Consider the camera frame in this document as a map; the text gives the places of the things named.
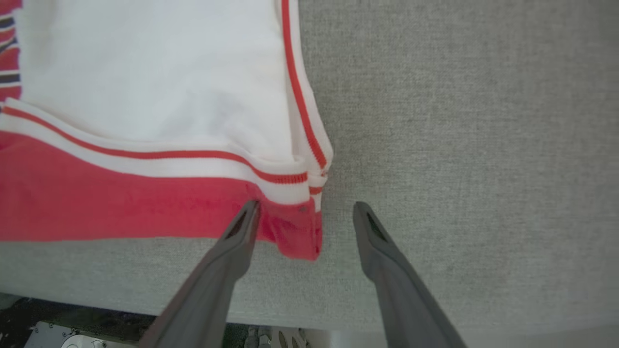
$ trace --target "garment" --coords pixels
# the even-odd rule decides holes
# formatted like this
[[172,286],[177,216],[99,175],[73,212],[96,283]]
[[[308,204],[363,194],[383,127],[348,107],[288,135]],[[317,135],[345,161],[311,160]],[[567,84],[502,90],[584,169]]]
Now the garment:
[[332,159],[292,0],[25,1],[0,116],[0,238],[260,239],[316,259]]

